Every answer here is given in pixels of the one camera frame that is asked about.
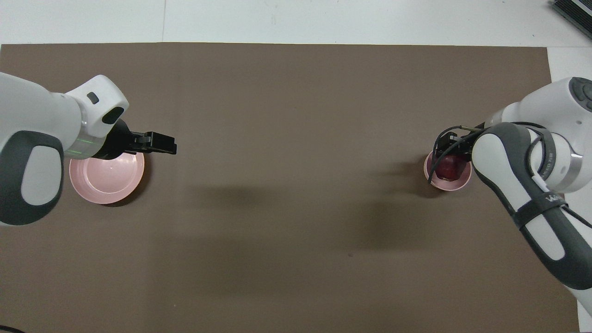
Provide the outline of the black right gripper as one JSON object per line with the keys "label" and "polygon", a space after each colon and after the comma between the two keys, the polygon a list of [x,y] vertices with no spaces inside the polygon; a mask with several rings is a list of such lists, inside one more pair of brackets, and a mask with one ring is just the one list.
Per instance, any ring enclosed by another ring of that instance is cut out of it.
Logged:
{"label": "black right gripper", "polygon": [[478,136],[479,131],[472,131],[465,135],[460,135],[456,131],[446,131],[436,141],[434,156],[438,158],[442,155],[464,156],[469,154]]}

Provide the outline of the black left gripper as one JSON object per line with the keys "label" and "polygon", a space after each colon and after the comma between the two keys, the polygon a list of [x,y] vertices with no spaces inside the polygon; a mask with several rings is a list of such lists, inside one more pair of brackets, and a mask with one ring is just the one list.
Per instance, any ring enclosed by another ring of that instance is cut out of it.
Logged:
{"label": "black left gripper", "polygon": [[114,160],[124,153],[163,153],[176,154],[177,145],[175,138],[157,133],[155,131],[146,131],[140,133],[130,131],[127,123],[119,119],[106,135],[101,148],[95,154],[99,160]]}

